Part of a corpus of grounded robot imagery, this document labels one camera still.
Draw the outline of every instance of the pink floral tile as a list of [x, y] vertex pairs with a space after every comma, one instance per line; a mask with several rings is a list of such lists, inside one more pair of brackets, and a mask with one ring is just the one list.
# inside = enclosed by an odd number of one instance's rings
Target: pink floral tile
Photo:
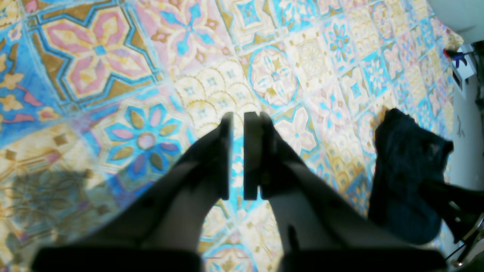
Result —
[[141, 0], [136, 12], [171, 76], [233, 52], [214, 1]]
[[413, 41], [410, 32], [405, 32], [401, 36], [397, 37], [396, 43], [400, 49], [400, 56], [403, 66], [406, 69], [417, 63], [419, 56], [417, 55], [415, 42]]
[[314, 92], [306, 101], [318, 135], [330, 138], [351, 121], [340, 85], [336, 80]]
[[404, 70], [403, 64], [400, 60], [400, 49], [395, 43], [388, 44], [382, 47], [383, 58], [391, 80], [399, 78]]

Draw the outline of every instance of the blue floral tile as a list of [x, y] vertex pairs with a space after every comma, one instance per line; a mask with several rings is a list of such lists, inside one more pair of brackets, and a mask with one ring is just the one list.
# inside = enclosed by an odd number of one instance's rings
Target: blue floral tile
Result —
[[362, 64], [370, 95], [381, 96], [389, 88], [390, 76], [379, 50], [364, 58]]
[[22, 22], [0, 30], [0, 148], [63, 117]]
[[417, 119], [415, 120], [422, 128], [433, 131], [434, 115], [432, 113], [432, 105], [430, 104], [428, 97], [424, 97], [418, 104], [415, 110]]
[[313, 0], [274, 0], [275, 17], [285, 31], [299, 31], [315, 24], [317, 8]]
[[432, 32], [432, 25], [429, 18], [420, 21], [420, 29], [422, 31], [423, 42], [427, 48], [432, 48], [435, 44], [434, 34]]
[[195, 141], [191, 120], [168, 87], [75, 118], [121, 206], [166, 174]]
[[348, 70], [356, 62], [356, 50], [350, 37], [350, 25], [344, 15], [337, 15], [321, 25], [324, 40], [338, 72]]

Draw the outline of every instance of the ceramic tile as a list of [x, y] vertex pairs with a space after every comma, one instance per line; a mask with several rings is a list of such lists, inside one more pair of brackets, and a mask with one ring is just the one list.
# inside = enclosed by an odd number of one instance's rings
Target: ceramic tile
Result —
[[417, 55], [417, 49], [411, 33], [406, 32], [402, 34], [400, 37], [397, 37], [396, 42], [400, 49], [400, 55], [405, 69], [416, 64], [419, 56]]
[[302, 159], [318, 151], [316, 132], [309, 111], [297, 105], [273, 119], [274, 128]]
[[427, 88], [430, 88], [434, 84], [434, 70], [428, 55], [420, 59], [419, 66], [422, 72], [423, 82]]
[[338, 190], [338, 184], [336, 183], [334, 172], [331, 168], [326, 151], [320, 150], [314, 156], [304, 161], [304, 163], [309, 170], [324, 180], [326, 184], [331, 186], [334, 190]]
[[23, 12], [16, 0], [4, 0], [0, 3], [0, 30], [23, 19]]
[[334, 75], [331, 52], [317, 28], [295, 33], [284, 42], [305, 93], [311, 93], [327, 84]]
[[428, 60], [430, 62], [430, 66], [432, 67], [432, 73], [435, 78], [439, 78], [443, 75], [444, 69], [442, 68], [441, 62], [440, 62], [440, 54], [443, 55], [442, 51], [438, 51], [438, 47], [435, 46], [432, 49], [428, 51]]
[[368, 0], [340, 0], [345, 10], [350, 10], [355, 7], [364, 6], [368, 3]]
[[434, 129], [434, 115], [432, 113], [432, 104], [428, 97], [422, 98], [417, 104], [415, 111], [417, 119], [415, 120], [418, 125], [426, 130], [432, 131]]
[[269, 114], [300, 97], [300, 84], [292, 69], [283, 43], [267, 45], [240, 57], [242, 68]]
[[424, 37], [422, 36], [422, 30], [420, 27], [414, 27], [410, 31], [412, 35], [413, 42], [415, 44], [415, 51], [417, 52], [417, 56], [421, 57], [425, 54], [427, 48], [425, 47]]
[[368, 7], [371, 19], [378, 29], [380, 43], [383, 44], [393, 38], [392, 17], [387, 3], [378, 1]]
[[425, 87], [424, 80], [422, 79], [422, 71], [418, 65], [414, 65], [407, 69], [405, 72], [415, 102], [419, 102], [425, 97], [427, 88]]
[[410, 89], [410, 83], [406, 78], [400, 78], [397, 82], [397, 86], [394, 88], [395, 98], [399, 105], [399, 109], [407, 114], [413, 114], [416, 107]]
[[407, 14], [400, 0], [386, 1], [391, 15], [391, 23], [395, 36], [400, 36], [409, 30], [407, 22]]
[[321, 32], [327, 47], [330, 49], [330, 56], [338, 72], [346, 71], [356, 62], [357, 53], [354, 41], [350, 35], [352, 26], [344, 15], [337, 15], [324, 21], [321, 25]]
[[176, 78], [175, 88], [199, 137], [215, 129], [223, 115], [230, 111], [235, 114], [235, 137], [241, 136], [244, 112], [261, 110], [260, 101], [253, 94], [241, 64], [234, 58]]
[[340, 77], [341, 91], [352, 116], [361, 113], [369, 103], [370, 91], [359, 66]]
[[233, 214], [227, 208], [225, 201], [218, 200], [210, 209], [203, 222], [202, 233], [197, 251], [203, 255], [209, 252], [233, 235], [235, 230]]
[[321, 17], [329, 17], [343, 12], [339, 0], [317, 0]]
[[366, 57], [380, 46], [378, 29], [367, 7], [348, 12], [356, 50], [360, 58]]
[[382, 47], [385, 68], [391, 80], [396, 80], [403, 75], [403, 63], [400, 57], [400, 49], [395, 42]]
[[364, 172], [364, 156], [360, 142], [352, 126], [347, 126], [331, 139], [319, 139], [324, 143], [331, 168], [334, 172], [337, 190], [344, 192]]
[[217, 7], [236, 51], [274, 40], [276, 22], [269, 0], [217, 0]]
[[33, 66], [22, 23], [0, 30], [0, 148], [62, 118], [52, 88]]
[[241, 242], [240, 233], [235, 230], [226, 241], [202, 256], [206, 271], [244, 272], [256, 271], [253, 253]]
[[144, 0], [135, 9], [171, 76], [234, 50], [215, 1]]
[[380, 52], [375, 51], [368, 55], [363, 59], [362, 65], [370, 96], [379, 97], [384, 94], [390, 86], [390, 76]]
[[351, 114], [336, 80], [312, 94], [306, 105], [318, 134], [323, 138], [338, 134], [351, 121]]
[[364, 217], [368, 215], [370, 206], [371, 184], [366, 172], [362, 172], [343, 194], [349, 204]]
[[121, 99], [161, 78], [132, 17], [116, 2], [49, 9], [30, 20], [29, 34], [69, 113]]
[[420, 29], [422, 32], [423, 42], [425, 43], [425, 46], [428, 48], [433, 47], [435, 44], [435, 38], [432, 32], [432, 25], [430, 24], [428, 18], [424, 18], [422, 21], [420, 21]]
[[1, 233], [15, 241], [0, 249], [2, 257], [27, 268], [41, 245], [79, 238], [115, 215], [116, 202], [87, 149], [61, 123], [0, 150]]
[[242, 240], [252, 252], [258, 271], [275, 271], [282, 258], [282, 242], [277, 222], [265, 201], [239, 225]]
[[168, 87], [86, 113], [73, 123], [121, 206], [163, 176], [195, 141], [192, 122]]
[[317, 8], [313, 0], [273, 0], [275, 17], [284, 32], [315, 25]]

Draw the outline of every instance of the black cloth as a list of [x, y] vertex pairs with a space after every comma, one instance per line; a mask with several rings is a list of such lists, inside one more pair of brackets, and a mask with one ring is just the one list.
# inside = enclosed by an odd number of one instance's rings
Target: black cloth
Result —
[[394, 108], [375, 131], [377, 162], [368, 219], [404, 241], [424, 244], [440, 232], [442, 219], [418, 192], [425, 181], [444, 182], [447, 141]]

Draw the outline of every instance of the tile pattern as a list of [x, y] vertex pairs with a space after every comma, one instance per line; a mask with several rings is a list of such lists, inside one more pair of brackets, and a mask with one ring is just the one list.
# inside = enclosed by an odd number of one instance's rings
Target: tile pattern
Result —
[[242, 197], [244, 112], [268, 112], [363, 216], [386, 109], [452, 137], [441, 52], [462, 39], [425, 0], [4, 0], [0, 34], [2, 271], [111, 218], [228, 111], [230, 200], [205, 219], [208, 271], [274, 271], [282, 256], [269, 203]]

